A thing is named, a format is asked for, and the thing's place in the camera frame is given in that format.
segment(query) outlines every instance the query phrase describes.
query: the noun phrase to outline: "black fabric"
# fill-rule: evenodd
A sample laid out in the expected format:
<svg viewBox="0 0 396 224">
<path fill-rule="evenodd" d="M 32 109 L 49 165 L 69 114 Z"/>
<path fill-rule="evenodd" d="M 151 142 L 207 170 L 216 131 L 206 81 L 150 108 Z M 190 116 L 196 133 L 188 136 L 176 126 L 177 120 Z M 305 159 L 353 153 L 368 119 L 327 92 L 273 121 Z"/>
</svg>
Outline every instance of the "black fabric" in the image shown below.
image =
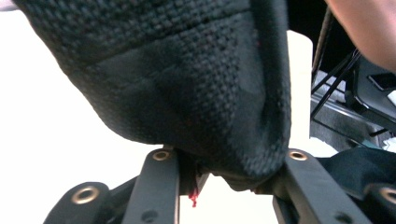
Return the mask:
<svg viewBox="0 0 396 224">
<path fill-rule="evenodd" d="M 283 1 L 15 3 L 115 133 L 181 148 L 235 190 L 282 165 L 290 137 Z"/>
<path fill-rule="evenodd" d="M 363 200 L 369 185 L 396 186 L 396 153 L 358 147 L 318 160 L 344 191 L 358 200 Z"/>
</svg>

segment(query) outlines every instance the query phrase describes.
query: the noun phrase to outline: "metal grommet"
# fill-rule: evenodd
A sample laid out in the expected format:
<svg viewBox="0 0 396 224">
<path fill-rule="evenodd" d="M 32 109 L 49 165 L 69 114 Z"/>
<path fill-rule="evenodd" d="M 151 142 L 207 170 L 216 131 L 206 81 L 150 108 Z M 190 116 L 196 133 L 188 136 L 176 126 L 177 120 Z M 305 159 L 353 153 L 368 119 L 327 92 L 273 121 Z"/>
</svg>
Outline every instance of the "metal grommet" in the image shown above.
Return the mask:
<svg viewBox="0 0 396 224">
<path fill-rule="evenodd" d="M 73 194 L 72 202 L 76 204 L 90 203 L 99 196 L 99 189 L 94 186 L 88 186 L 83 189 L 79 189 Z"/>
<path fill-rule="evenodd" d="M 382 188 L 379 192 L 388 202 L 396 204 L 396 189 Z"/>
<path fill-rule="evenodd" d="M 289 152 L 289 156 L 297 161 L 306 161 L 308 160 L 308 157 L 303 153 L 299 151 L 291 151 Z"/>
<path fill-rule="evenodd" d="M 171 154 L 167 151 L 159 151 L 159 152 L 154 153 L 152 158 L 156 161 L 164 161 L 164 160 L 168 159 L 170 155 Z"/>
</svg>

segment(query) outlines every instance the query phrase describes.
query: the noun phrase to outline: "woven fabric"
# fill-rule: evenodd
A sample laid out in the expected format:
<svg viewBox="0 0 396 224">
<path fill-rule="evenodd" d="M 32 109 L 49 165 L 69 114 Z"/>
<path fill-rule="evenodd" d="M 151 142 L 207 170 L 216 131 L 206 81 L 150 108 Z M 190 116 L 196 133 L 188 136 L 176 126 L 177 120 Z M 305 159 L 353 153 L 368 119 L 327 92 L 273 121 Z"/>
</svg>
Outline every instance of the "woven fabric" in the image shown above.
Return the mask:
<svg viewBox="0 0 396 224">
<path fill-rule="evenodd" d="M 119 135 L 252 189 L 290 132 L 283 1 L 15 1 Z"/>
</svg>

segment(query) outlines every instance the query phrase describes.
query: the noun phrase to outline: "black mesh fabric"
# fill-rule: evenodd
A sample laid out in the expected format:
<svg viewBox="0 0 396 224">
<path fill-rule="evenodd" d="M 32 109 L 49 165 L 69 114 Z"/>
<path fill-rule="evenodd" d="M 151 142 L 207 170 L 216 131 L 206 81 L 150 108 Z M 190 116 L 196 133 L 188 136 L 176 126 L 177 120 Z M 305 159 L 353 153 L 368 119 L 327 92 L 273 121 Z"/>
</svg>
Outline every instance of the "black mesh fabric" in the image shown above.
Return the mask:
<svg viewBox="0 0 396 224">
<path fill-rule="evenodd" d="M 15 3 L 115 133 L 180 148 L 235 190 L 282 165 L 290 137 L 283 1 Z"/>
</svg>

